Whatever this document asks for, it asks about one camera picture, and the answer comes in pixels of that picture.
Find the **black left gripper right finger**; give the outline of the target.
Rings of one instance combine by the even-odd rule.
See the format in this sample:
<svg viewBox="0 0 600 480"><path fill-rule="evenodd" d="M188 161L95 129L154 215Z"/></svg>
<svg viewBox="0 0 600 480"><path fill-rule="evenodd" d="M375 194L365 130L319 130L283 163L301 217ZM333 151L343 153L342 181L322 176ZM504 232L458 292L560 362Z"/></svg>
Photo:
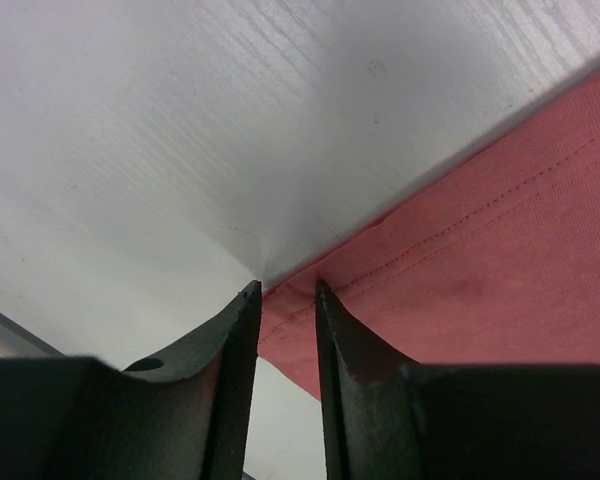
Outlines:
<svg viewBox="0 0 600 480"><path fill-rule="evenodd" d="M404 355L329 285L315 302L331 479L600 479L600 365Z"/></svg>

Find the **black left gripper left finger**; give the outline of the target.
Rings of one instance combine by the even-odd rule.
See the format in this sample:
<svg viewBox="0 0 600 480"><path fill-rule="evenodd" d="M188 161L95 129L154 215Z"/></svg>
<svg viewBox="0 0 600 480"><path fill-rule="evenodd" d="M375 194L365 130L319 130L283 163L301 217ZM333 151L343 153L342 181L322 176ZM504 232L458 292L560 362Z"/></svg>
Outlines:
<svg viewBox="0 0 600 480"><path fill-rule="evenodd" d="M239 479L259 282L165 348L115 369L0 313L0 479Z"/></svg>

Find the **red t shirt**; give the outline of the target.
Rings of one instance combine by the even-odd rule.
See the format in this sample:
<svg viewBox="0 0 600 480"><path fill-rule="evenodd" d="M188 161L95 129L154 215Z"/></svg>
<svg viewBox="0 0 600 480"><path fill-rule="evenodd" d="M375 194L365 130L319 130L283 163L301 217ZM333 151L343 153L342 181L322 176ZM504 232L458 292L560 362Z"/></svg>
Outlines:
<svg viewBox="0 0 600 480"><path fill-rule="evenodd" d="M600 364L600 71L266 295L260 355L312 395L318 280L422 362Z"/></svg>

